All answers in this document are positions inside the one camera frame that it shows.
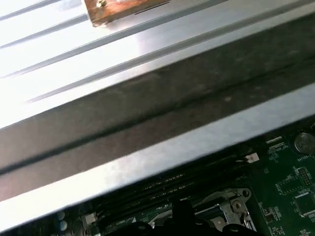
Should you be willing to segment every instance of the screw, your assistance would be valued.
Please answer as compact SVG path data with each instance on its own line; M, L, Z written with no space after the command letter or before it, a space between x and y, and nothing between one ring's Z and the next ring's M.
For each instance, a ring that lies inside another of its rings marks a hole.
M247 191L247 190L243 191L243 196L244 197L249 197L249 195L250 195L249 191Z
M96 6L97 7L104 7L107 5L107 2L105 0L98 0Z
M242 207L242 203L240 201L235 201L233 202L232 206L235 211L239 211Z

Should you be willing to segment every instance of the electronic component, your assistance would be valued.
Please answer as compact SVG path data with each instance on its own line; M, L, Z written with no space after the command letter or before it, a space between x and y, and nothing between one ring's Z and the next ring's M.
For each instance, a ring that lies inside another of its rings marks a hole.
M61 221L60 223L59 223L59 229L60 229L60 231L65 231L66 229L67 229L67 227L68 227L68 223L66 222L66 221Z
M248 229L240 224L228 224L218 231L213 228L212 224L194 214L189 201L174 201L171 211L172 218L167 218L159 227L151 227L144 222L135 222L111 233L110 236L168 236L191 235L192 233L197 236L262 236L253 229Z
M88 226L97 220L97 216L95 213L85 215L82 217L82 222L84 226Z
M271 235L272 236L280 236L280 235L285 235L284 230L282 227L272 227L271 228Z
M58 220L63 220L64 217L65 217L64 211L60 211L60 212L57 213L57 219Z
M267 140L267 141L266 141L266 144L275 143L275 142L277 142L277 141L279 141L279 140L281 140L281 139L282 139L282 137L281 137L281 136L278 136L278 137L275 137L275 138L273 138L273 139Z
M238 224L255 230L246 206L246 202L251 195L251 191L244 188L215 192L193 206L195 216L208 222L221 232L224 226L228 224ZM167 219L171 218L172 210L168 210L158 214L149 221L149 224L152 227L161 226Z
M305 167L301 167L301 168L297 169L297 171L299 173L301 180L303 181L303 183L306 187L309 187L313 184L312 180L311 180L311 176Z
M299 176L287 178L286 180L278 183L282 194L289 194L303 188L303 184Z
M298 152L312 155L315 153L315 137L309 133L300 133L295 138L294 146Z
M281 143L279 143L279 144L275 144L275 145L269 147L269 149L278 149L278 148L280 148L280 147L282 147L282 146L284 146L284 145L285 145L285 143L284 143L284 142L281 142Z
M296 196L294 202L302 217L315 212L314 196L310 192Z
M85 0L94 26L132 15L170 0Z
M253 162L259 161L259 156L257 153L247 155L245 158L247 159L248 163L253 163Z
M263 209L262 212L268 224L276 220L276 218L274 217L274 212L270 207Z

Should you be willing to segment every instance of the capacitor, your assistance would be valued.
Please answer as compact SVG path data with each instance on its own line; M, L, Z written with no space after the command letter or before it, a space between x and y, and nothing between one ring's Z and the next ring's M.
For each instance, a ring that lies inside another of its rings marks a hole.
M309 133L300 133L294 140L296 150L305 155L315 153L315 137Z
M65 231L67 228L68 228L68 224L66 221L63 220L59 223L59 230L60 231Z
M64 211L59 211L59 212L57 213L57 219L58 219L58 220L63 220L64 217L65 217Z

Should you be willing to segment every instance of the chip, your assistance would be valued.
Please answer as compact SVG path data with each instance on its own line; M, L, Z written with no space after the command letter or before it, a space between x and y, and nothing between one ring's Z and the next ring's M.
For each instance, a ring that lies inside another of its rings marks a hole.
M307 192L296 196L294 201L302 217L315 212L315 201L312 193Z
M275 220L275 217L273 216L273 214L265 215L265 218L268 224Z

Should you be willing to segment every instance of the green circuit board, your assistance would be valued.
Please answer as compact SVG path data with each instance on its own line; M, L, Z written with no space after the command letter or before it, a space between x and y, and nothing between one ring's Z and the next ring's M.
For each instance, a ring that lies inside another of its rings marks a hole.
M266 236L315 236L315 155L297 152L296 134L263 144L260 161L251 170L248 207Z

